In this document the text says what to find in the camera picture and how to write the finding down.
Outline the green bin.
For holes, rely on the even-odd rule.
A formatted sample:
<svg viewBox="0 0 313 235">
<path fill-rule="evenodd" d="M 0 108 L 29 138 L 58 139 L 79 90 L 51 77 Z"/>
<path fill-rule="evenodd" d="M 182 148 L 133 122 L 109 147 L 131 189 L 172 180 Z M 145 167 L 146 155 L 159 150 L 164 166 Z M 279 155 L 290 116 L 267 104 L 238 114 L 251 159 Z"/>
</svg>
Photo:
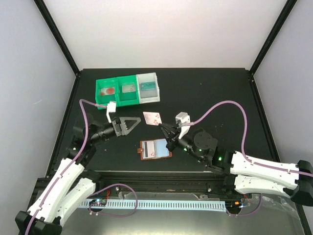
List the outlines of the green bin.
<svg viewBox="0 0 313 235">
<path fill-rule="evenodd" d="M 118 106 L 139 104 L 136 75 L 119 76 L 116 78 L 118 88 Z"/>
<path fill-rule="evenodd" d="M 116 78 L 97 79 L 95 82 L 95 101 L 100 105 L 107 105 L 110 101 L 117 101 Z"/>
</svg>

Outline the black frame post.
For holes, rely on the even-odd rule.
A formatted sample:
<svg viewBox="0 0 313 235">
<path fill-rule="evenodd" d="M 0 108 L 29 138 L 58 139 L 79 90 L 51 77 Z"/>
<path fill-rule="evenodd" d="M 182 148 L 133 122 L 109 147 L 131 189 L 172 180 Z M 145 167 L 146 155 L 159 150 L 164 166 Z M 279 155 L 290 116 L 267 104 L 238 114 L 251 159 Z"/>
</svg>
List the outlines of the black frame post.
<svg viewBox="0 0 313 235">
<path fill-rule="evenodd" d="M 273 27 L 271 28 L 265 42 L 263 43 L 256 59 L 254 60 L 249 72 L 250 74 L 254 75 L 259 66 L 261 65 L 263 59 L 265 58 L 267 52 L 269 51 L 270 47 L 272 46 L 274 40 L 276 39 L 277 35 L 279 34 L 281 28 L 283 27 L 285 21 L 287 20 L 288 16 L 290 15 L 291 11 L 293 10 L 294 6 L 296 5 L 297 0 L 287 0 L 284 7 L 282 8 L 279 16 L 277 17 Z"/>
<path fill-rule="evenodd" d="M 68 49 L 48 7 L 45 4 L 44 0 L 34 0 L 34 3 L 36 4 L 39 12 L 41 13 L 46 25 L 48 26 L 50 32 L 52 33 L 55 41 L 57 42 L 59 48 L 61 49 L 63 55 L 65 56 L 68 64 L 70 65 L 73 73 L 76 76 L 80 75 L 80 70 L 77 66 L 77 64 L 74 61 L 74 58 L 72 54 L 70 53 L 70 50 Z"/>
</svg>

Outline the right black frame post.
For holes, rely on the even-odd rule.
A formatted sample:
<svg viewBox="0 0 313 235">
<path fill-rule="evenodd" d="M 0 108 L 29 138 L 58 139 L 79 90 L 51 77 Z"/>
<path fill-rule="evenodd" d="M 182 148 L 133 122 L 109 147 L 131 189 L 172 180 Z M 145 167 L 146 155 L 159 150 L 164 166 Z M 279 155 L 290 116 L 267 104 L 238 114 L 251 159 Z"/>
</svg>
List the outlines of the right black frame post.
<svg viewBox="0 0 313 235">
<path fill-rule="evenodd" d="M 259 66 L 261 65 L 263 59 L 265 58 L 267 52 L 269 51 L 270 47 L 272 46 L 274 40 L 276 39 L 277 35 L 279 34 L 281 28 L 283 27 L 285 21 L 287 20 L 288 16 L 290 15 L 291 11 L 293 10 L 294 6 L 296 5 L 297 0 L 287 0 L 284 7 L 282 8 L 279 16 L 277 17 L 273 27 L 271 28 L 265 42 L 263 43 L 256 59 L 254 60 L 249 72 L 250 74 L 254 75 Z"/>
</svg>

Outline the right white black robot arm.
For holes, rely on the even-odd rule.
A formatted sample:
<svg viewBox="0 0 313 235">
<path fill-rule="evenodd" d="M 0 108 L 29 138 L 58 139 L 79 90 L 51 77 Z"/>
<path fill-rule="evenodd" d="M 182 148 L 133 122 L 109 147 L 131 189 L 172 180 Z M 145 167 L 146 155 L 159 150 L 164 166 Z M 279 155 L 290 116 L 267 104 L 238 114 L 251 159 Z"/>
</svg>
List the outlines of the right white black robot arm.
<svg viewBox="0 0 313 235">
<path fill-rule="evenodd" d="M 221 190 L 225 196 L 264 193 L 286 197 L 303 206 L 313 205 L 313 166 L 308 161 L 287 164 L 245 156 L 219 147 L 218 141 L 203 129 L 189 136 L 179 124 L 159 127 L 169 151 L 179 148 L 210 172 L 224 177 Z"/>
</svg>

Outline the left green bin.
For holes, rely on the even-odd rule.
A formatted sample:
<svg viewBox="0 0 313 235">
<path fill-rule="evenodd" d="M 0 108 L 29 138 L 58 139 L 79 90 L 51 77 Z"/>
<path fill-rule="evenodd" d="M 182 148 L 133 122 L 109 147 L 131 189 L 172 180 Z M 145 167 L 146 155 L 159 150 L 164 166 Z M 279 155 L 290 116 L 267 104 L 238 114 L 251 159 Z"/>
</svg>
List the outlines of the left green bin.
<svg viewBox="0 0 313 235">
<path fill-rule="evenodd" d="M 95 101 L 100 105 L 107 105 L 110 101 L 117 101 L 116 78 L 97 79 L 95 82 Z"/>
</svg>

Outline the left black frame post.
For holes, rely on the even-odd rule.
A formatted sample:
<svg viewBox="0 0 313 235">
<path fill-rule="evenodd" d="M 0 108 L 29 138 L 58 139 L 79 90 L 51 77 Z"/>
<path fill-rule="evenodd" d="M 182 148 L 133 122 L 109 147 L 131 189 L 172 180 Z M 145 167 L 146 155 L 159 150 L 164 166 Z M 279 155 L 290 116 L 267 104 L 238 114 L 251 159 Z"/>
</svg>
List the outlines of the left black frame post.
<svg viewBox="0 0 313 235">
<path fill-rule="evenodd" d="M 74 61 L 74 58 L 72 54 L 70 53 L 70 50 L 68 49 L 48 7 L 45 4 L 44 0 L 34 0 L 34 3 L 36 4 L 39 12 L 41 13 L 46 25 L 48 26 L 50 32 L 52 33 L 55 41 L 57 42 L 59 48 L 61 49 L 63 55 L 65 56 L 68 64 L 70 65 L 73 73 L 76 76 L 80 75 L 80 70 L 77 66 L 77 64 Z"/>
</svg>

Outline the middle green bin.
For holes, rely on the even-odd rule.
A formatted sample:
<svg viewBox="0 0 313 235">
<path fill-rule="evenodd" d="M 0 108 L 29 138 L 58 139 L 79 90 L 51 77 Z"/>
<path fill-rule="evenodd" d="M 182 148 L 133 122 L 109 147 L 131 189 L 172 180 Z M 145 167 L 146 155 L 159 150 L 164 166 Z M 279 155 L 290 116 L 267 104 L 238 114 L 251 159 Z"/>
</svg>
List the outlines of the middle green bin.
<svg viewBox="0 0 313 235">
<path fill-rule="evenodd" d="M 116 78 L 118 88 L 118 106 L 139 104 L 136 75 L 119 76 Z"/>
</svg>

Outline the white translucent bin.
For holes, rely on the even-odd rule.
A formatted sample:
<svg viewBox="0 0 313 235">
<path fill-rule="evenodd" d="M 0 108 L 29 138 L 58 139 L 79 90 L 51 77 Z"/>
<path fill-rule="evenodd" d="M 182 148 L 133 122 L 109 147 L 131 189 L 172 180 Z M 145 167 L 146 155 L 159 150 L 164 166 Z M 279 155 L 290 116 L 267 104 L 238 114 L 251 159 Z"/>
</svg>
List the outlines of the white translucent bin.
<svg viewBox="0 0 313 235">
<path fill-rule="evenodd" d="M 160 102 L 159 85 L 155 72 L 137 74 L 136 79 L 140 104 Z"/>
</svg>

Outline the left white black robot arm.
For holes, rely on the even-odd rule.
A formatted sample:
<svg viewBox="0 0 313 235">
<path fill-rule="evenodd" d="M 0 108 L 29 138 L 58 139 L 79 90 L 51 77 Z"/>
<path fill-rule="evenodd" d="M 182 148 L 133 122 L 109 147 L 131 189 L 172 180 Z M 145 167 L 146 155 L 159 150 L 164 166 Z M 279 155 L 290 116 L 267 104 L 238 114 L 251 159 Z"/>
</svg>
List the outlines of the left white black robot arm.
<svg viewBox="0 0 313 235">
<path fill-rule="evenodd" d="M 72 213 L 89 196 L 100 195 L 105 183 L 99 173 L 85 170 L 96 152 L 96 145 L 110 138 L 128 135 L 139 123 L 138 117 L 115 117 L 106 123 L 83 115 L 75 123 L 67 155 L 35 203 L 20 211 L 15 222 L 21 235 L 59 235 Z"/>
</svg>

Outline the teal card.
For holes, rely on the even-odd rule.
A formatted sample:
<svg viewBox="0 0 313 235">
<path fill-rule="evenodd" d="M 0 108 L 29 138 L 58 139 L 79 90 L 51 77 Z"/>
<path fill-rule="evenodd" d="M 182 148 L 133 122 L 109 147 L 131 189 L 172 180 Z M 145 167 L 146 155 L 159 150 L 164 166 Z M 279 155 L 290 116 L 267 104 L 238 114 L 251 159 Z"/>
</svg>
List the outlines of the teal card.
<svg viewBox="0 0 313 235">
<path fill-rule="evenodd" d="M 140 88 L 142 91 L 151 91 L 156 89 L 156 83 L 153 81 L 150 82 L 142 82 L 140 84 Z"/>
</svg>

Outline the red spotted card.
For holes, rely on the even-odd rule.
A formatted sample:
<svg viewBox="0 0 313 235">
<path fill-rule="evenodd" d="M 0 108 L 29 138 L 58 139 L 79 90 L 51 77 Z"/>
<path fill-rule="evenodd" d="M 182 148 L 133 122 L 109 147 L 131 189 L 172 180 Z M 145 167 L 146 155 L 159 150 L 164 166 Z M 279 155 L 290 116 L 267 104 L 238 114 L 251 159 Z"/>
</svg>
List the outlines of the red spotted card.
<svg viewBox="0 0 313 235">
<path fill-rule="evenodd" d="M 100 89 L 100 95 L 106 96 L 106 95 L 112 95 L 115 94 L 115 88 L 114 87 L 105 87 Z"/>
</svg>

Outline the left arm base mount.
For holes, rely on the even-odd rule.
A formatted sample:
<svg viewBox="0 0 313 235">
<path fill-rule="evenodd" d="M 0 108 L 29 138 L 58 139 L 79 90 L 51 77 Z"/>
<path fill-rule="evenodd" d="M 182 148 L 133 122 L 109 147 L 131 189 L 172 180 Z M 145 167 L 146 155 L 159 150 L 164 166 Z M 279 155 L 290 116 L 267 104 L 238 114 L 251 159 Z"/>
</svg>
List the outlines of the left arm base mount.
<svg viewBox="0 0 313 235">
<path fill-rule="evenodd" d="M 115 188 L 118 186 L 117 183 L 113 184 L 112 182 L 105 180 L 105 179 L 96 180 L 96 181 L 93 181 L 93 183 L 94 183 L 95 189 L 94 189 L 93 194 L 91 194 L 91 196 L 102 194 L 103 192 L 108 191 L 109 189 Z"/>
</svg>

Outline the brown leather card holder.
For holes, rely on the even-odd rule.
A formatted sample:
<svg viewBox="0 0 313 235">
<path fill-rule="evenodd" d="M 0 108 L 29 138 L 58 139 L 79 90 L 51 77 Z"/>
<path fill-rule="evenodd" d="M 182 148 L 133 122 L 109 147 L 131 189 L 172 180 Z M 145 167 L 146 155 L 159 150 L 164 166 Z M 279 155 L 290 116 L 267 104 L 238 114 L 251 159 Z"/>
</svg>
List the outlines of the brown leather card holder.
<svg viewBox="0 0 313 235">
<path fill-rule="evenodd" d="M 140 142 L 140 148 L 137 149 L 137 152 L 140 154 L 141 160 L 145 161 L 145 159 L 143 159 L 143 142 L 144 141 Z M 171 151 L 169 151 L 169 152 L 170 152 L 170 155 L 168 157 L 164 157 L 164 158 L 157 158 L 157 157 L 155 157 L 153 159 L 146 159 L 146 160 L 156 160 L 156 159 L 170 158 L 170 157 L 172 157 L 172 152 Z"/>
</svg>

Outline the small circuit board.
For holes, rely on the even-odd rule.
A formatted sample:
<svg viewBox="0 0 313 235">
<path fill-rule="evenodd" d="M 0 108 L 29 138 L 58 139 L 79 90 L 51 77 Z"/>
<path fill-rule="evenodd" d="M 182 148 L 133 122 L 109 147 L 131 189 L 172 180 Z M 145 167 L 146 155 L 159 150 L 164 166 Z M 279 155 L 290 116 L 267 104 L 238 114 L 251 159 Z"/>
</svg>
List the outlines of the small circuit board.
<svg viewBox="0 0 313 235">
<path fill-rule="evenodd" d="M 106 199 L 92 199 L 89 203 L 91 207 L 104 207 L 107 204 Z"/>
</svg>

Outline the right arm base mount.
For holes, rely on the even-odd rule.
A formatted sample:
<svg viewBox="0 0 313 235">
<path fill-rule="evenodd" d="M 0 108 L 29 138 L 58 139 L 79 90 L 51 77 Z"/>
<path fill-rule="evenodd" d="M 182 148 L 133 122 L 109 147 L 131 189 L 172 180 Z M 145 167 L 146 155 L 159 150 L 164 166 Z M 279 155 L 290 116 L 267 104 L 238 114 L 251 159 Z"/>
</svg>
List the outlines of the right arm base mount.
<svg viewBox="0 0 313 235">
<path fill-rule="evenodd" d="M 234 184 L 223 181 L 210 181 L 206 183 L 207 192 L 223 199 L 242 199 L 244 195 L 236 191 Z"/>
</svg>

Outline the light blue card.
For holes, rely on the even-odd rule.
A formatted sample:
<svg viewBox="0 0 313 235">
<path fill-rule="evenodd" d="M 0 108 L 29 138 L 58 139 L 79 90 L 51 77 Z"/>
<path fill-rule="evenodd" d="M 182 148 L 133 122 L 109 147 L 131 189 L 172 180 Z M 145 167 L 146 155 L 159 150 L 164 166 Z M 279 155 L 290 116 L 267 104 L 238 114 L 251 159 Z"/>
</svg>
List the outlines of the light blue card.
<svg viewBox="0 0 313 235">
<path fill-rule="evenodd" d="M 159 139 L 155 141 L 155 154 L 157 158 L 164 158 L 170 155 L 170 152 L 167 149 L 166 145 L 166 139 Z"/>
</svg>

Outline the grey card in bin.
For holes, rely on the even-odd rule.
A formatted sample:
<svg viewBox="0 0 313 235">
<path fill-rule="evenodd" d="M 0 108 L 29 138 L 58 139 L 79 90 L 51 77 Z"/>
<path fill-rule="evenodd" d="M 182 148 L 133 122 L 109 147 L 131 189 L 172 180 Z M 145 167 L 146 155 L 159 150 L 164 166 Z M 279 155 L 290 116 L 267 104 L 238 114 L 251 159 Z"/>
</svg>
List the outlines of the grey card in bin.
<svg viewBox="0 0 313 235">
<path fill-rule="evenodd" d="M 130 85 L 123 85 L 122 86 L 122 93 L 131 93 L 136 91 L 136 85 L 130 84 Z"/>
</svg>

